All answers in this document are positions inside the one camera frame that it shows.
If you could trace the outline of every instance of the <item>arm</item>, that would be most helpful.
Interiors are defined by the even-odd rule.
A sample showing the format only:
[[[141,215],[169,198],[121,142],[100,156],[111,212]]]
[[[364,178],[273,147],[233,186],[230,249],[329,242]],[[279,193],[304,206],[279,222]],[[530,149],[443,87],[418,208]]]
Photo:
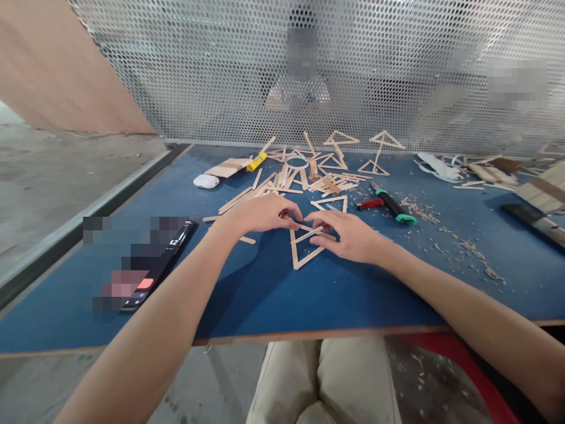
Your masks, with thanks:
[[[314,227],[340,241],[312,237],[336,255],[372,263],[414,290],[486,361],[512,381],[549,422],[565,419],[565,346],[512,309],[381,237],[354,215],[315,212]]]
[[[302,220],[296,204],[272,194],[237,205],[218,219],[116,335],[55,422],[146,422],[181,367],[239,237],[249,231],[298,229],[290,211]]]

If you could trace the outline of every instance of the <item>blue table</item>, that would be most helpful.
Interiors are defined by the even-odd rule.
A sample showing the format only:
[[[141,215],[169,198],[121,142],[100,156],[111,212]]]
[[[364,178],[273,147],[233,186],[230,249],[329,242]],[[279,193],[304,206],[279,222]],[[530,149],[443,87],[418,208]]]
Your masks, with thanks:
[[[131,254],[131,243],[148,243],[148,217],[191,216],[200,222],[182,260],[206,233],[209,224],[201,219],[217,215],[226,201],[252,185],[256,173],[240,171],[213,190],[196,188],[192,180],[228,157],[250,153],[257,150],[197,145],[177,159],[113,216],[112,231],[99,232],[97,240],[103,244],[84,244],[0,320],[0,353],[107,345],[130,315],[101,316],[92,311],[92,297],[101,294],[112,270],[121,269],[122,257]],[[353,173],[369,157],[345,154]],[[345,193],[348,210],[415,255],[528,319],[539,324],[565,319],[564,257],[499,209],[504,203],[519,203],[519,198],[494,188],[455,190],[424,174],[412,159],[411,155],[382,155],[379,164],[390,176],[375,180],[399,200],[412,194],[420,207],[432,206],[428,212],[434,211],[441,223],[419,218],[416,226],[407,227],[394,221],[386,209],[357,212],[354,203],[373,197],[368,183]],[[262,166],[261,180],[281,168],[273,160]],[[288,193],[287,198],[306,215],[315,210],[310,200],[318,200],[320,193]],[[453,233],[438,231],[440,227]],[[288,230],[248,236],[257,244],[238,243],[230,255],[202,317],[196,343],[235,337],[322,338],[375,328],[413,332],[445,326],[418,296],[374,266],[324,251],[294,271]],[[471,240],[507,284],[490,279],[479,260],[455,244],[458,240]],[[299,257],[312,249],[307,242],[299,243]]]

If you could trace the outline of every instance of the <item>metal mesh screen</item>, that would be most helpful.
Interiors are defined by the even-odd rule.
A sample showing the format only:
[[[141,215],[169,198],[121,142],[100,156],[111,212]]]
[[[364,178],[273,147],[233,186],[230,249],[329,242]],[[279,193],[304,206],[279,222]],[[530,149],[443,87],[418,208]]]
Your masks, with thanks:
[[[514,155],[565,138],[563,0],[71,5],[165,138],[304,145],[307,130],[320,145],[339,130],[374,150],[386,129],[413,151]],[[540,72],[498,75],[511,93],[493,103],[493,59]],[[520,75],[537,85],[513,97]]]

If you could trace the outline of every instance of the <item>glue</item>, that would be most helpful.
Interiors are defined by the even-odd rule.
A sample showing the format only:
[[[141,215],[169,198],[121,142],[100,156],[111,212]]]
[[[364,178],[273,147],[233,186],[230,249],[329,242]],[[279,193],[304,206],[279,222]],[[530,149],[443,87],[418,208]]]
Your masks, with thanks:
[[[265,152],[259,153],[259,156],[257,156],[255,159],[253,159],[253,162],[251,162],[249,165],[247,165],[247,170],[249,172],[255,171],[255,169],[257,169],[257,167],[259,165],[261,165],[261,163],[265,159],[267,159],[267,153],[265,153]]]

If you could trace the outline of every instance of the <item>beige pants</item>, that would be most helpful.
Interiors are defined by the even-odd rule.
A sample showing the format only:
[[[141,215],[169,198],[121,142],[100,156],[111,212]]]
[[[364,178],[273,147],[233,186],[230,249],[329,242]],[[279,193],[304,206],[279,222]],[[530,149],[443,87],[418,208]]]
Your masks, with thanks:
[[[269,343],[247,424],[393,422],[382,337]]]

